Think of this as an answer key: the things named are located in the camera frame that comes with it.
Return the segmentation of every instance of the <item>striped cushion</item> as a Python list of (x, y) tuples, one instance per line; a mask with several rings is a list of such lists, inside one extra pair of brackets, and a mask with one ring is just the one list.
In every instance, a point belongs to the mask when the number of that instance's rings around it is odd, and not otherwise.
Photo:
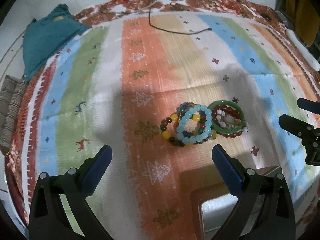
[(17, 85), (17, 81), (6, 75), (0, 90), (0, 134), (5, 122), (5, 117), (8, 112), (9, 104), (12, 98), (13, 91)]
[(1, 137), (0, 137), (1, 149), (9, 150), (11, 148), (14, 124), (17, 119), (18, 111), (19, 111), (22, 97), (24, 95), (26, 87), (27, 87), (27, 83), (23, 78), (18, 82), (18, 84), (16, 85), (13, 91), (12, 98), (8, 107), (7, 115), (5, 117), (5, 123), (4, 123)]

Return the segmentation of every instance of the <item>yellow bead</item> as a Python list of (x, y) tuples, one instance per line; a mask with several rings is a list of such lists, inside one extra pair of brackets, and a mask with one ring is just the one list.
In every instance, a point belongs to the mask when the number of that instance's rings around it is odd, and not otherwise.
[(177, 114), (172, 114), (170, 115), (170, 118), (172, 119), (173, 122), (178, 120), (178, 115)]
[(197, 114), (194, 114), (194, 115), (192, 116), (192, 120), (193, 120), (193, 121), (196, 121), (196, 122), (199, 122), (199, 121), (200, 121), (200, 116), (197, 115)]
[(162, 136), (164, 139), (169, 139), (171, 137), (171, 134), (168, 131), (163, 131)]
[(212, 136), (212, 139), (215, 140), (217, 137), (217, 132), (215, 130), (212, 130), (211, 136)]

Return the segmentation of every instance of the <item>colorful striped fabric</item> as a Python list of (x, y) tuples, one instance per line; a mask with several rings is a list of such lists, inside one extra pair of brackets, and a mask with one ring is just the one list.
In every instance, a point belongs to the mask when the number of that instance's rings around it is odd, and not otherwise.
[[(319, 168), (305, 164), (301, 140), (278, 118), (289, 114), (319, 126), (319, 117), (296, 104), (300, 97), (319, 100), (319, 89), (292, 45), (269, 27), (229, 14), (154, 12), (151, 20), (179, 32), (212, 31), (172, 34), (151, 28), (145, 15), (124, 17), (76, 37), (48, 60), (26, 121), (26, 212), (41, 172), (63, 174), (108, 144), (113, 160), (87, 201), (111, 236), (196, 239), (191, 195), (222, 183), (211, 159), (219, 143), (244, 167), (281, 165), (300, 219), (306, 192), (316, 194), (308, 190)], [(236, 102), (249, 132), (192, 147), (161, 137), (157, 127), (179, 104), (216, 100)]]

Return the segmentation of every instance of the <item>multicolored beaded bracelet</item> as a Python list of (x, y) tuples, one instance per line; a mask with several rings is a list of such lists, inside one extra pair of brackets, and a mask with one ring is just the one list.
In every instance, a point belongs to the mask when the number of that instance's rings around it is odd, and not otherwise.
[[(205, 105), (195, 105), (192, 102), (185, 102), (180, 107), (177, 107), (177, 112), (172, 114), (170, 117), (162, 120), (160, 129), (162, 131), (162, 136), (165, 139), (168, 139), (175, 146), (191, 146), (193, 144), (202, 144), (204, 141), (207, 141), (211, 135), (211, 126), (212, 126), (212, 111), (207, 108)], [(187, 121), (192, 119), (193, 121), (198, 122), (199, 128), (197, 131), (188, 132), (185, 131), (184, 126)], [(177, 131), (176, 136), (171, 136), (167, 131), (167, 124), (175, 122), (175, 129)]]

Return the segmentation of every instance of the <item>yellow curtain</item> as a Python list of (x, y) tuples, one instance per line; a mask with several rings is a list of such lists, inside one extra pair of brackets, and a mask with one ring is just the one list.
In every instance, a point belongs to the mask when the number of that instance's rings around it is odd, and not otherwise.
[(320, 17), (309, 0), (285, 0), (282, 10), (293, 21), (297, 35), (311, 46), (320, 27)]

